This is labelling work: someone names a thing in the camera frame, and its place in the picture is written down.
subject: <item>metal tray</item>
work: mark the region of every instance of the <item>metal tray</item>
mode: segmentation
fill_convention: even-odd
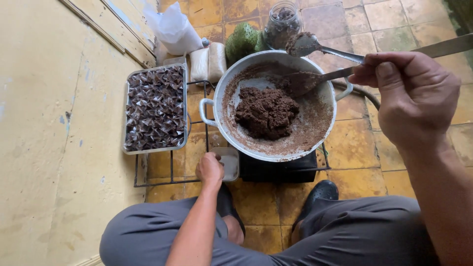
[[[124,145],[125,145],[125,137],[126,137],[126,114],[125,114],[125,110],[126,110],[127,104],[130,103],[130,97],[128,96],[128,92],[130,91],[130,85],[128,83],[128,79],[132,75],[135,75],[135,74],[138,74],[138,73],[143,73],[143,72],[148,72],[148,71],[151,71],[151,70],[158,70],[158,69],[163,69],[163,68],[170,68],[170,67],[173,67],[173,66],[182,67],[184,69],[184,72],[183,72],[184,76],[183,76],[183,79],[182,79],[182,82],[183,82],[182,88],[184,90],[183,91],[183,100],[184,100],[184,102],[183,102],[183,106],[184,106],[184,141],[182,142],[181,145],[176,146],[176,147],[166,147],[166,148],[143,150],[143,151],[127,151],[125,149]],[[178,149],[184,147],[184,145],[187,143],[187,137],[188,137],[188,131],[187,131],[187,84],[186,84],[187,69],[186,69],[186,67],[181,63],[175,63],[175,64],[170,64],[170,65],[165,65],[165,66],[160,66],[160,67],[154,67],[154,68],[138,70],[138,71],[134,71],[130,75],[128,75],[126,80],[127,80],[125,82],[126,104],[125,104],[124,109],[123,109],[124,124],[123,124],[123,132],[122,132],[122,151],[125,154],[134,155],[134,154],[144,154],[144,153],[152,153],[152,152],[158,152],[158,151],[173,151],[173,150],[178,150]]]

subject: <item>tiled floor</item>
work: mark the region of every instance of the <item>tiled floor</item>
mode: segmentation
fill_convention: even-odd
[[[321,43],[348,52],[408,51],[455,37],[454,27],[441,0],[293,0],[305,30]],[[174,0],[161,1],[166,8]],[[236,24],[248,21],[261,29],[276,0],[179,0],[181,9],[201,37],[223,42]],[[313,53],[311,60],[325,71],[349,67],[350,61]],[[463,80],[461,98],[448,134],[462,162],[473,172],[473,71],[464,54],[437,61]],[[379,98],[377,89],[370,89]],[[203,98],[201,87],[188,96],[192,120]],[[350,95],[338,104],[337,121],[325,142],[332,170],[317,173],[313,183],[275,185],[235,182],[230,189],[246,225],[245,247],[265,253],[289,246],[290,228],[310,189],[322,179],[335,182],[341,199],[364,196],[415,197],[405,166],[396,148],[383,135],[374,106]],[[226,146],[217,128],[209,127],[210,148]],[[205,152],[205,127],[195,124],[186,146],[174,153],[176,180],[195,179],[194,169]],[[149,156],[148,182],[169,180],[169,153]],[[157,186],[148,189],[147,202],[157,203],[198,195],[200,183]]]

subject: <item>aluminum pot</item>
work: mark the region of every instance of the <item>aluminum pot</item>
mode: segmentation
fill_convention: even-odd
[[[292,57],[285,51],[273,50],[251,54],[236,62],[225,72],[215,89],[213,100],[204,98],[200,101],[199,112],[202,121],[217,127],[228,143],[253,158],[271,162],[301,158],[313,152],[326,139],[335,122],[337,101],[350,94],[353,86],[347,80],[348,88],[335,95],[331,82],[319,85],[313,91],[295,99],[299,104],[299,114],[298,119],[294,119],[291,124],[293,134],[276,141],[254,139],[248,136],[246,129],[234,120],[235,109],[240,102],[240,88],[265,89],[269,87],[274,89],[275,84],[272,81],[275,80],[274,77],[289,73],[277,73],[277,70],[255,73],[252,77],[238,80],[238,87],[233,92],[230,92],[228,85],[235,75],[243,70],[266,64],[279,64],[295,71],[324,74],[324,71],[309,59]],[[226,93],[228,94],[226,98],[231,99],[230,101],[224,100]],[[212,105],[215,121],[205,117],[205,104]]]

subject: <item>hand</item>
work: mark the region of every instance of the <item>hand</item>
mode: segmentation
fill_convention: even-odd
[[[220,155],[207,152],[201,157],[195,167],[195,175],[202,181],[202,186],[217,186],[220,188],[224,176],[223,163],[219,162]]]
[[[372,53],[349,81],[379,88],[379,125],[403,151],[444,147],[461,81],[423,53]]]

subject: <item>pot handle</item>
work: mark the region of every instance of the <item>pot handle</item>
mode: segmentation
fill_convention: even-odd
[[[345,81],[347,82],[347,89],[335,95],[335,101],[337,102],[347,97],[353,91],[353,84],[348,82],[348,77],[345,77]]]
[[[208,124],[208,125],[219,127],[217,122],[209,120],[205,117],[205,111],[204,111],[205,104],[209,104],[209,105],[213,106],[214,102],[213,102],[213,100],[211,100],[209,98],[204,98],[199,102],[199,114],[201,114],[202,121],[204,123]]]

